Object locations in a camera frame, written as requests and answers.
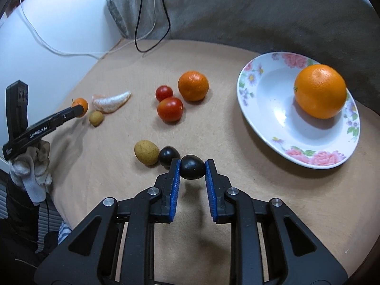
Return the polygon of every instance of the blue and white striped cloth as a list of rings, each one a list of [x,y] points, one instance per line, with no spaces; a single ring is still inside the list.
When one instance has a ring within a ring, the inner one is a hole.
[[[71,233],[69,225],[63,221],[58,231],[58,244],[61,244],[62,241]]]

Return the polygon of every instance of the small potato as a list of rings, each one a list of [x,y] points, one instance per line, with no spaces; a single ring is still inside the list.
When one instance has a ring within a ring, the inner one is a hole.
[[[160,149],[149,140],[140,140],[134,145],[134,154],[144,165],[151,166],[157,163]]]
[[[104,115],[100,111],[93,111],[89,116],[90,123],[97,127],[104,120]]]

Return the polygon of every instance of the black round fruit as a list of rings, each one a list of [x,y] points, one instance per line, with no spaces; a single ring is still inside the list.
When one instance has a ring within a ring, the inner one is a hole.
[[[181,156],[179,152],[171,146],[164,147],[160,151],[160,154],[158,154],[158,161],[160,165],[164,166],[167,169],[170,168],[171,161],[174,158],[181,159]]]
[[[181,160],[180,175],[186,180],[202,178],[206,173],[206,165],[195,155],[185,155]]]

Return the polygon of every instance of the wooden table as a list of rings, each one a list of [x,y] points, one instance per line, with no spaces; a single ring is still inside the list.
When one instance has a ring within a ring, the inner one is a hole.
[[[358,104],[361,137],[354,155],[339,168],[313,170],[284,159],[249,127],[236,99],[238,75],[257,55],[191,41],[165,41],[144,55],[133,45],[106,55],[61,108],[72,98],[90,100],[94,93],[130,90],[133,96],[97,128],[82,118],[47,136],[52,196],[62,217],[75,227],[103,198],[123,200],[153,185],[164,168],[144,166],[133,152],[137,141],[149,139],[159,148],[176,147],[182,156],[213,158],[218,171],[253,198],[284,200],[351,275],[380,234],[380,118]],[[188,70],[204,73],[210,91],[199,105],[184,103],[178,124],[165,124],[156,113],[155,89],[168,84],[179,96],[178,78]],[[227,284],[229,240],[229,226],[212,222],[204,178],[182,179],[175,221],[156,226],[156,279]]]

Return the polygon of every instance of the plate rim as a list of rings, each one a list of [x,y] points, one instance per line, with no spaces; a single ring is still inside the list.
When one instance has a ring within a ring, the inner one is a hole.
[[[276,147],[273,143],[271,143],[269,140],[267,140],[262,134],[261,132],[259,132],[259,130],[254,126],[253,122],[246,116],[246,113],[244,112],[243,110],[243,107],[242,107],[242,104],[240,102],[240,99],[239,99],[239,82],[240,82],[240,77],[244,71],[244,68],[251,62],[253,62],[254,60],[256,60],[257,58],[259,57],[262,57],[262,56],[267,56],[267,55],[272,55],[273,53],[291,53],[291,54],[295,54],[295,55],[299,55],[299,56],[302,56],[302,57],[305,57],[307,59],[311,59],[315,62],[317,62],[318,64],[321,64],[319,63],[318,61],[312,59],[312,58],[309,58],[307,56],[304,56],[304,55],[301,55],[299,53],[294,53],[294,52],[287,52],[287,51],[274,51],[274,52],[267,52],[267,53],[263,53],[253,59],[251,59],[249,62],[246,63],[246,65],[242,68],[242,70],[240,71],[239,73],[239,76],[237,78],[237,83],[236,83],[236,95],[237,95],[237,102],[239,104],[239,107],[240,107],[240,111],[243,113],[243,116],[245,118],[245,120],[248,122],[248,124],[250,125],[250,127],[255,131],[255,133],[260,137],[260,139],[265,142],[269,147],[271,147],[271,149],[273,149],[274,151],[276,151],[279,155],[281,155],[282,157],[290,160],[291,162],[297,164],[297,165],[300,165],[300,166],[303,166],[303,167],[307,167],[307,168],[312,168],[312,169],[331,169],[331,168],[334,168],[334,167],[338,167],[340,165],[342,165],[345,161],[347,161],[352,155],[353,153],[355,152],[356,150],[356,147],[358,146],[358,142],[359,142],[359,139],[360,139],[360,133],[361,133],[361,127],[359,127],[359,133],[358,133],[358,139],[356,140],[355,142],[355,146],[354,146],[354,149],[353,151],[349,154],[349,155],[345,155],[346,157],[344,159],[342,159],[340,162],[337,162],[336,164],[331,164],[331,165],[323,165],[323,166],[318,166],[318,165],[312,165],[312,164],[307,164],[307,163],[304,163],[304,162],[301,162],[289,155],[287,155],[286,153],[284,153],[283,151],[281,151],[278,147]],[[348,95],[350,96],[350,100],[353,101],[356,109],[357,109],[357,114],[358,114],[358,119],[359,119],[359,122],[360,122],[360,114],[359,114],[359,110],[358,110],[358,107],[355,103],[355,99],[352,97],[350,91],[348,90],[348,88],[346,87],[346,92],[348,93]]]

